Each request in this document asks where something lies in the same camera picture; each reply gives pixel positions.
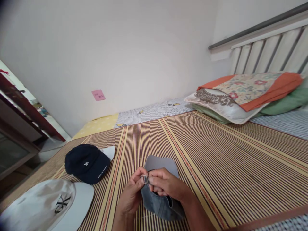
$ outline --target white pillow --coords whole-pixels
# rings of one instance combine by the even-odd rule
[[[187,96],[184,101],[209,108],[234,124],[246,123],[269,104],[266,103],[257,109],[246,112],[222,91],[209,88],[201,88],[199,91]]]

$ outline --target striped mat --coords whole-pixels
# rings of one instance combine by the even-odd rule
[[[111,230],[116,204],[131,174],[148,155],[172,158],[217,230],[249,230],[308,212],[308,142],[251,122],[219,124],[187,112],[90,135],[66,144],[1,203],[5,209],[47,179],[78,182],[64,168],[79,144],[116,146],[108,173],[96,185],[79,230]],[[135,230],[189,230],[139,207]]]

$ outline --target gray cap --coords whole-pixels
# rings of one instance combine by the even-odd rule
[[[176,163],[170,158],[148,156],[144,166],[148,172],[163,167],[179,178]],[[151,192],[147,184],[141,189],[141,194],[144,207],[158,217],[168,221],[181,220],[185,217],[184,209],[178,200],[169,196],[161,197],[155,192]]]

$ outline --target pillow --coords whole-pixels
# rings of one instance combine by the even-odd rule
[[[215,120],[217,120],[221,124],[230,124],[231,123],[229,120],[225,119],[224,117],[222,117],[218,113],[214,112],[213,110],[208,109],[207,107],[203,107],[203,106],[201,106],[199,104],[195,104],[195,103],[192,104],[192,107],[194,109],[196,109],[198,112],[201,112],[203,114],[206,114],[206,115],[213,117]]]
[[[248,112],[284,98],[301,85],[303,78],[291,72],[230,75],[204,84],[197,90],[220,90]]]
[[[189,95],[184,101],[211,109],[234,124],[244,124],[262,108],[268,105],[268,103],[266,103],[257,109],[246,112],[225,93],[219,90],[205,88],[201,88],[197,92]]]
[[[261,110],[263,115],[278,115],[286,113],[308,103],[308,78],[293,92],[282,99],[271,102]]]

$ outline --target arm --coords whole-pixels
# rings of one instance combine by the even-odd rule
[[[181,201],[190,230],[215,230],[197,197],[189,189],[187,196]]]
[[[135,214],[142,200],[140,190],[144,186],[141,175],[148,176],[148,172],[139,167],[129,178],[123,189],[115,210],[115,218],[112,224],[112,231],[133,231]]]
[[[113,220],[112,231],[133,231],[135,215],[124,214],[119,211],[115,212],[115,219]]]
[[[160,196],[169,195],[181,202],[190,230],[215,230],[206,212],[190,188],[165,168],[149,172],[150,190]]]

